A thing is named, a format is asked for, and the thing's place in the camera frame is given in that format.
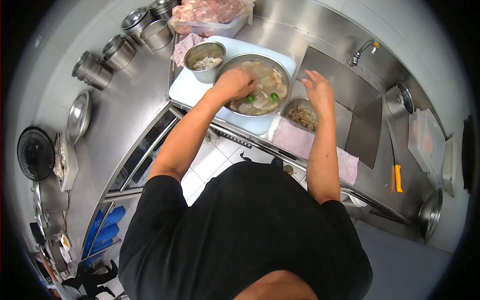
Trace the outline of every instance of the soup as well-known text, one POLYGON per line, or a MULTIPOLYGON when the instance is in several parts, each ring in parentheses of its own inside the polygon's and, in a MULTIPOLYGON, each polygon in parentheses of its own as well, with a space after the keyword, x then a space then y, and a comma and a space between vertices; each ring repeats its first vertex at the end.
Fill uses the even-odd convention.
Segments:
POLYGON ((264 115, 274 111, 287 97, 287 86, 282 74, 262 60, 248 60, 232 65, 241 66, 258 76, 254 91, 243 98, 232 100, 230 109, 246 115, 264 115))

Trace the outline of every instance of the clear plastic lid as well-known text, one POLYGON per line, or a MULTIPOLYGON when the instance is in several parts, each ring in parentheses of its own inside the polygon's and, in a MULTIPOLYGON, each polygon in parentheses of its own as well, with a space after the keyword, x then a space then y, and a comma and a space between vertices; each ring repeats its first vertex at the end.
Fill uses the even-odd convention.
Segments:
POLYGON ((409 117, 408 149, 424 172, 441 174, 445 138, 429 109, 417 110, 409 117))

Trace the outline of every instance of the hand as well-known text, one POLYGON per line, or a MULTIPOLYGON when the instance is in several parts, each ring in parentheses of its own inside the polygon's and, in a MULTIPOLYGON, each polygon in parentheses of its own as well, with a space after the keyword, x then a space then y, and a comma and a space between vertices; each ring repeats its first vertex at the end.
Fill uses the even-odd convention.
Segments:
POLYGON ((301 80, 307 88, 308 99, 313 108, 322 118, 333 118, 335 120, 335 101, 332 86, 317 71, 305 70, 305 74, 315 83, 314 87, 310 80, 301 80))
POLYGON ((241 67, 226 71, 211 88, 221 99, 222 105, 251 93, 258 84, 256 73, 241 67))

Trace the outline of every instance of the black shoe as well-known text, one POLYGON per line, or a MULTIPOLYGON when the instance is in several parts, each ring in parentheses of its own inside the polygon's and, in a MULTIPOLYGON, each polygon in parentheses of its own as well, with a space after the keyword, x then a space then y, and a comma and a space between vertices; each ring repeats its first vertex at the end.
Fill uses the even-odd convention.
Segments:
POLYGON ((283 170, 283 160, 281 160, 280 158, 278 157, 274 157, 274 159, 272 160, 272 162, 270 163, 272 166, 276 166, 278 167, 279 169, 283 170))
POLYGON ((112 272, 114 272, 115 274, 118 273, 119 269, 117 267, 117 264, 113 261, 113 260, 110 260, 111 264, 112 264, 112 272))

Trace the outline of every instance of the pink towel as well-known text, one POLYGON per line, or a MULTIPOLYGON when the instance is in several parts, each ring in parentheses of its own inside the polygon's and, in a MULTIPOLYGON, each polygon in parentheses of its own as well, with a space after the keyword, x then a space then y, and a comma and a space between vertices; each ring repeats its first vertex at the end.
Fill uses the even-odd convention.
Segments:
MULTIPOLYGON (((282 119, 273 134, 272 143, 298 157, 308 159, 314 137, 313 133, 298 128, 289 121, 282 119)), ((338 147, 336 148, 336 154, 338 156, 340 179, 354 185, 357 179, 359 158, 338 147)))

